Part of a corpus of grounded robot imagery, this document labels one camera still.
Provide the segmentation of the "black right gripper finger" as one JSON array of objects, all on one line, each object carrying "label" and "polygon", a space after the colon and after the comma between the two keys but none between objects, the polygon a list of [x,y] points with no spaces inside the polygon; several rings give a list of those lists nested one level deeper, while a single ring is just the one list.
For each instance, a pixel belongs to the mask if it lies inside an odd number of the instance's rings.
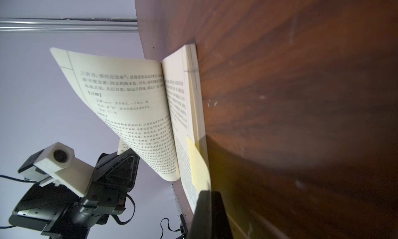
[{"label": "black right gripper finger", "polygon": [[233,238],[221,193],[209,190],[200,192],[188,238]]}]

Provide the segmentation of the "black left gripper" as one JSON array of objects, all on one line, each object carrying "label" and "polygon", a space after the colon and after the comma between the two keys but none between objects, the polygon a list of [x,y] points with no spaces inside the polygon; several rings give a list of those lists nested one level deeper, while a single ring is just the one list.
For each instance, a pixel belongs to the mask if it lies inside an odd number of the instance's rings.
[{"label": "black left gripper", "polygon": [[96,224],[125,211],[135,185],[140,157],[135,152],[101,154],[90,178],[88,191],[78,197],[65,186],[34,184],[18,202],[8,219],[12,227],[41,232],[51,239],[85,239]]}]

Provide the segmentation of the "dark blue book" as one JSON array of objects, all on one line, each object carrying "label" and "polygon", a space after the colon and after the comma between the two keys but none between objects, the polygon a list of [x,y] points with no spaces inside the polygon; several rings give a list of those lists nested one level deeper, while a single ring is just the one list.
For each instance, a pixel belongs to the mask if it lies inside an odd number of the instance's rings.
[{"label": "dark blue book", "polygon": [[50,52],[79,98],[161,178],[181,181],[190,208],[211,187],[197,47],[162,61]]}]

